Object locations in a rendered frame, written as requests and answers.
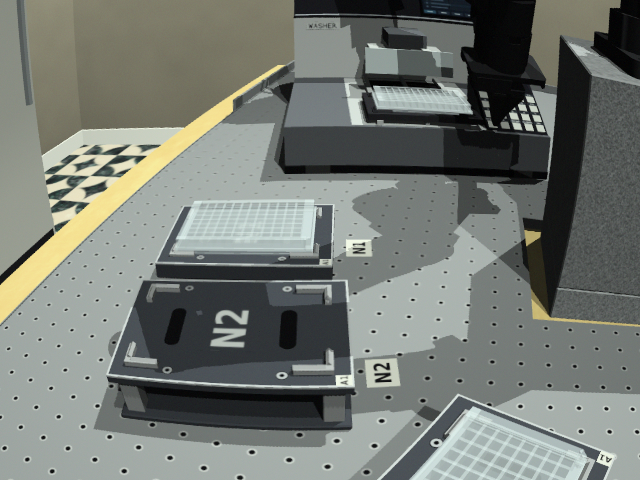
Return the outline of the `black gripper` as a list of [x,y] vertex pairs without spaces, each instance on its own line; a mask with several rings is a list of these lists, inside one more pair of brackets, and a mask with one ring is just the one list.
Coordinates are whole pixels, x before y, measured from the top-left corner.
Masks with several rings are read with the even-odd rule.
[[530,37],[517,37],[512,41],[509,35],[495,32],[487,23],[483,60],[479,59],[473,47],[461,47],[461,58],[468,66],[471,87],[487,91],[493,126],[499,126],[505,116],[524,100],[522,84],[545,88],[545,76],[533,56],[528,56]]

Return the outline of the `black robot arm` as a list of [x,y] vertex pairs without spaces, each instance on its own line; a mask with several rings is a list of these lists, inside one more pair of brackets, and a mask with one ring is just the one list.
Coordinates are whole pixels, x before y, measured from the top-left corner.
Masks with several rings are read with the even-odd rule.
[[[465,1],[471,4],[474,49],[480,60],[483,60],[487,23],[497,33],[509,35],[512,41],[531,35],[530,50],[536,0]],[[640,0],[621,0],[620,8],[610,8],[608,33],[595,31],[594,47],[628,75],[640,80]]]

